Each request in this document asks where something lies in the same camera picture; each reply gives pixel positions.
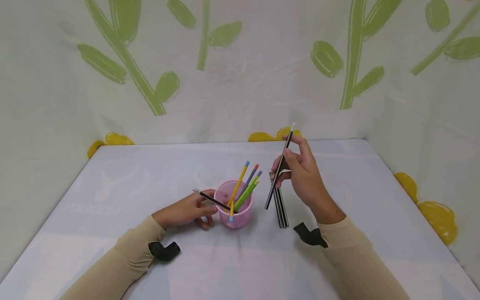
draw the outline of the finger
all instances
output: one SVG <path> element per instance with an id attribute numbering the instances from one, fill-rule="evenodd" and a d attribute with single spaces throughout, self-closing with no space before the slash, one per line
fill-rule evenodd
<path id="1" fill-rule="evenodd" d="M 207 216 L 206 218 L 207 218 L 207 225 L 210 226 L 210 227 L 213 226 L 213 218 L 212 218 L 212 216 Z"/>
<path id="2" fill-rule="evenodd" d="M 211 208 L 211 206 L 207 206 L 207 205 L 205 205 L 205 204 L 200 204 L 199 207 L 201 207 L 201 208 Z M 207 215 L 207 216 L 205 216 L 205 218 L 207 219 L 207 222 L 206 222 L 207 225 L 208 225 L 209 227 L 210 227 L 210 226 L 213 226 L 213 218 L 212 218 L 212 216 L 211 216 L 211 215 Z"/>
<path id="3" fill-rule="evenodd" d="M 210 227 L 208 226 L 207 223 L 205 223 L 202 218 L 196 218 L 195 219 L 195 223 L 198 225 L 198 227 L 200 227 L 201 229 L 205 230 L 205 231 L 208 231 L 210 229 Z"/>
<path id="4" fill-rule="evenodd" d="M 290 167 L 290 170 L 292 170 L 292 172 L 297 172 L 298 173 L 298 172 L 303 171 L 302 166 L 300 165 L 297 158 L 293 155 L 292 150 L 290 150 L 288 148 L 285 149 L 283 151 L 283 155 L 285 157 L 285 160 L 287 161 L 288 166 Z"/>
<path id="5" fill-rule="evenodd" d="M 288 138 L 288 135 L 282 136 L 282 139 L 286 141 Z M 310 149 L 310 146 L 308 145 L 308 142 L 305 138 L 298 136 L 298 135 L 292 135 L 291 140 L 293 143 L 297 144 L 300 148 L 300 154 L 303 155 L 309 155 L 313 156 L 312 151 Z"/>
<path id="6" fill-rule="evenodd" d="M 282 186 L 282 181 L 289 180 L 292 177 L 292 172 L 283 172 L 280 173 L 276 180 L 275 188 L 279 189 Z"/>
<path id="7" fill-rule="evenodd" d="M 216 214 L 218 211 L 217 207 L 216 206 L 203 206 L 202 207 L 199 207 L 199 208 L 196 208 L 194 213 L 195 213 L 195 217 L 202 217 L 202 216 L 211 216 L 211 215 L 214 215 Z"/>
<path id="8" fill-rule="evenodd" d="M 213 198 L 213 195 L 215 194 L 215 190 L 214 189 L 208 189 L 208 190 L 204 190 L 202 191 L 204 194 L 207 194 L 208 196 L 212 197 Z M 195 197 L 195 201 L 197 202 L 197 204 L 207 200 L 206 198 L 204 198 L 203 196 L 201 196 L 200 194 L 197 194 L 195 193 L 197 196 Z"/>
<path id="9" fill-rule="evenodd" d="M 203 190 L 202 192 L 209 195 L 210 197 L 213 197 L 213 195 L 215 195 L 215 190 L 214 189 Z"/>
<path id="10" fill-rule="evenodd" d="M 297 159 L 300 159 L 300 155 L 296 154 L 296 153 L 292 153 Z M 279 156 L 275 159 L 275 161 L 273 162 L 273 166 L 272 166 L 272 171 L 275 172 L 276 169 L 278 168 L 278 164 L 280 162 L 280 159 L 282 158 L 282 156 Z M 286 163 L 286 161 L 284 161 L 282 163 L 282 167 L 280 168 L 280 171 L 283 171 L 283 170 L 290 170 L 290 167 L 288 167 L 288 164 Z"/>

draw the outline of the beige sleeve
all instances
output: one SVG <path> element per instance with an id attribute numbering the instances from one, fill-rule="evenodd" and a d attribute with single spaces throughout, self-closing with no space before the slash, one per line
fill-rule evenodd
<path id="1" fill-rule="evenodd" d="M 107 253 L 60 297 L 61 300 L 116 300 L 148 270 L 153 256 L 148 243 L 160 241 L 165 231 L 148 216 L 129 229 Z"/>
<path id="2" fill-rule="evenodd" d="M 343 221 L 318 224 L 328 248 L 325 257 L 343 283 L 349 299 L 410 299 L 372 248 L 372 243 L 347 216 Z"/>

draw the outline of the purple pencil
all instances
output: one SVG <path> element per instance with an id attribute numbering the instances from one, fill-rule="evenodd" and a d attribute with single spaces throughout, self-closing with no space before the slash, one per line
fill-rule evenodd
<path id="1" fill-rule="evenodd" d="M 243 186 L 243 189 L 241 189 L 241 192 L 239 194 L 239 198 L 240 196 L 242 196 L 243 192 L 247 189 L 248 187 L 248 184 L 250 183 L 250 181 L 252 180 L 254 174 L 255 174 L 255 171 L 258 169 L 258 164 L 256 164 L 254 167 L 253 167 L 253 170 L 252 170 L 252 173 L 250 174 L 250 176 L 248 177 L 248 180 L 247 182 L 245 183 L 245 185 Z"/>

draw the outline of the green plant stem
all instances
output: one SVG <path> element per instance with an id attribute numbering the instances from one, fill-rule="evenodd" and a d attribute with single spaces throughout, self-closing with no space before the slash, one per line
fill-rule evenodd
<path id="1" fill-rule="evenodd" d="M 348 29 L 347 76 L 343 89 L 340 109 L 352 107 L 357 73 L 360 64 L 361 46 L 363 42 L 362 28 L 365 15 L 366 0 L 352 0 L 350 8 L 350 25 Z"/>
<path id="2" fill-rule="evenodd" d="M 412 69 L 413 75 L 418 75 L 421 71 L 425 70 L 435 59 L 437 59 L 444 51 L 447 46 L 453 42 L 453 40 L 459 35 L 462 30 L 470 23 L 470 21 L 477 15 L 480 11 L 480 1 L 477 1 L 470 11 L 465 15 L 463 20 L 455 27 L 455 29 L 450 33 L 449 36 L 441 43 L 437 49 L 435 49 L 429 56 L 422 60 L 415 68 Z"/>
<path id="3" fill-rule="evenodd" d="M 207 60 L 208 52 L 208 33 L 210 23 L 210 0 L 203 0 L 202 11 L 202 43 L 200 44 L 200 54 L 198 55 L 197 70 L 203 71 Z"/>
<path id="4" fill-rule="evenodd" d="M 127 68 L 130 77 L 133 79 L 138 90 L 147 101 L 153 114 L 155 116 L 161 116 L 166 114 L 167 112 L 165 111 L 163 105 L 159 101 L 155 101 L 155 93 L 152 87 L 150 86 L 147 79 L 142 74 L 137 64 L 131 57 L 130 53 L 127 50 L 127 47 L 124 45 L 124 43 L 122 43 L 120 37 L 113 29 L 112 24 L 110 24 L 108 19 L 98 7 L 95 0 L 85 0 L 85 3 L 98 29 L 102 33 L 103 37 L 108 41 L 110 46 L 113 48 L 115 53 L 117 53 L 121 61 L 123 61 L 123 63 L 125 64 L 125 67 Z"/>

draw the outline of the hand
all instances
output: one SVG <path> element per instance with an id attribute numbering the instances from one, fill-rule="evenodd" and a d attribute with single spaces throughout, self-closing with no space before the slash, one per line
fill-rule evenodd
<path id="1" fill-rule="evenodd" d="M 283 153 L 285 161 L 282 163 L 280 170 L 287 169 L 290 171 L 283 172 L 278 176 L 275 187 L 279 188 L 282 181 L 290 179 L 293 190 L 300 200 L 310 208 L 318 223 L 334 224 L 340 222 L 346 215 L 328 194 L 307 140 L 293 135 L 291 141 L 298 144 L 300 154 L 293 153 L 288 148 L 285 149 Z M 276 171 L 280 159 L 281 156 L 277 157 L 273 163 L 273 172 Z"/>
<path id="2" fill-rule="evenodd" d="M 213 197 L 215 190 L 209 189 L 203 192 Z M 216 206 L 203 204 L 202 202 L 205 200 L 207 199 L 199 194 L 191 193 L 174 204 L 153 213 L 152 217 L 165 230 L 192 221 L 195 221 L 203 230 L 209 230 L 213 226 L 212 215 L 216 214 L 218 210 Z M 202 220 L 203 216 L 206 217 L 207 222 Z"/>

